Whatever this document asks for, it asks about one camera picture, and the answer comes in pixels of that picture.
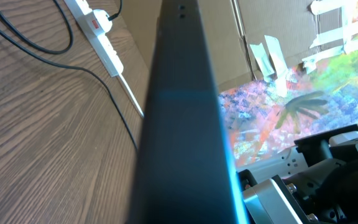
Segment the blue Samsung Galaxy smartphone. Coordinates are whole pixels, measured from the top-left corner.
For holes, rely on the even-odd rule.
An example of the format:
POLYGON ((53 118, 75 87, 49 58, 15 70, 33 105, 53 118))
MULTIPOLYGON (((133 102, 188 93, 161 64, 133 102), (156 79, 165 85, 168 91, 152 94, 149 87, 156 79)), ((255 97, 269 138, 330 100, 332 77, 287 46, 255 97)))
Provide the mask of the blue Samsung Galaxy smartphone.
POLYGON ((160 10, 128 223, 249 223, 197 1, 160 10))

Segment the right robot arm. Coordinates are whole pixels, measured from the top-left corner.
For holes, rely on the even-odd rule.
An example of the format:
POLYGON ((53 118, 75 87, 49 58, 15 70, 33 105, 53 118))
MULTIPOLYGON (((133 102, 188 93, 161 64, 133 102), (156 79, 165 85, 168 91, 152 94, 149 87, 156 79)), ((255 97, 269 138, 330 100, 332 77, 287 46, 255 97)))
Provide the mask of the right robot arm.
POLYGON ((358 125, 238 168, 250 223, 358 223, 358 125))

